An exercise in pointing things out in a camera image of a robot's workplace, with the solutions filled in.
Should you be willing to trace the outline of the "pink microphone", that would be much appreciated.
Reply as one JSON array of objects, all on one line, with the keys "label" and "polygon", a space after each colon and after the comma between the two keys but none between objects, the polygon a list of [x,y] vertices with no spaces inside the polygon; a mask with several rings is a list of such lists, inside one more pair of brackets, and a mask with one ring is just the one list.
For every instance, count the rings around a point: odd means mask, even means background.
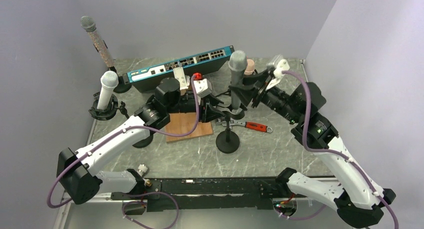
[{"label": "pink microphone", "polygon": [[255,61],[252,59],[247,59],[247,66],[244,71],[244,75],[249,76],[252,75],[255,71]]}]

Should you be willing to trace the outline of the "silver microphone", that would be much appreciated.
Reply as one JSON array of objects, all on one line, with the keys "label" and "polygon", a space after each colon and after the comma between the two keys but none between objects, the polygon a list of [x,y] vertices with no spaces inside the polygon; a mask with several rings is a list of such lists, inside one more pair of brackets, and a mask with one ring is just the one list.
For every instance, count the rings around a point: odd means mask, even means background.
[{"label": "silver microphone", "polygon": [[[228,66],[231,72],[231,86],[238,86],[243,82],[244,72],[247,65],[247,55],[243,50],[236,50],[231,54],[228,61]],[[238,110],[240,105],[241,101],[238,96],[234,92],[231,92],[232,110]]]}]

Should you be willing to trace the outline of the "black clamp mic stand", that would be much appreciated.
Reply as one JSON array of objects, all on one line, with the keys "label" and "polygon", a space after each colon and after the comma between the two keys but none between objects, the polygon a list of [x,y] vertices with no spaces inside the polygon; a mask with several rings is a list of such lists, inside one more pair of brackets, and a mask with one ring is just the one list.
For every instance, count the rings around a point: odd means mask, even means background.
[{"label": "black clamp mic stand", "polygon": [[[224,108],[228,108],[233,112],[235,111],[233,110],[232,105],[230,105],[229,107],[224,107]],[[246,110],[244,106],[243,107],[240,106],[240,109],[244,111]],[[229,120],[231,120],[232,118],[223,117],[223,119],[229,122]],[[225,130],[220,132],[218,136],[216,137],[215,144],[217,149],[220,152],[225,154],[232,154],[239,148],[240,138],[235,132],[233,132],[230,129],[229,124],[227,124],[227,126],[225,127]]]}]

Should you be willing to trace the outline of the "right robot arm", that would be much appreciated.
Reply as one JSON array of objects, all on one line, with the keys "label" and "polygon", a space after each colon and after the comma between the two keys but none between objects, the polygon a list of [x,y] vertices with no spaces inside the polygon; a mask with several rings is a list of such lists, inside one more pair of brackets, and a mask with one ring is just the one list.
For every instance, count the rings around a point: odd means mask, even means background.
[{"label": "right robot arm", "polygon": [[287,94],[275,86],[276,79],[275,71],[264,71],[245,77],[241,84],[230,86],[230,90],[244,106],[256,107],[261,103],[289,121],[294,138],[339,181],[337,186],[329,185],[293,168],[285,168],[275,178],[276,192],[282,197],[292,193],[318,201],[356,229],[377,225],[388,211],[398,228],[399,221],[391,209],[395,192],[371,179],[349,152],[334,125],[320,114],[326,99],[318,86],[301,79],[296,90]]}]

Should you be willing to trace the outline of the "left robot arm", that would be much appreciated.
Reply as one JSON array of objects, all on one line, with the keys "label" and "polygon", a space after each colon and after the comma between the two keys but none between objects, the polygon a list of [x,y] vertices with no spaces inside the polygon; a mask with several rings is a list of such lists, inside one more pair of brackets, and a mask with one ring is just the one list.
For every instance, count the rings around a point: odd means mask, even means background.
[{"label": "left robot arm", "polygon": [[154,134],[163,134],[171,122],[171,115],[194,113],[192,126],[180,136],[192,134],[198,124],[230,117],[241,119],[246,107],[235,108],[208,91],[207,79],[191,78],[192,90],[181,94],[176,78],[163,79],[146,103],[127,120],[101,139],[72,151],[67,148],[58,156],[56,185],[62,185],[69,200],[81,205],[102,193],[124,193],[131,199],[139,198],[146,187],[142,175],[134,169],[122,172],[104,171],[105,165],[131,146],[149,145]]}]

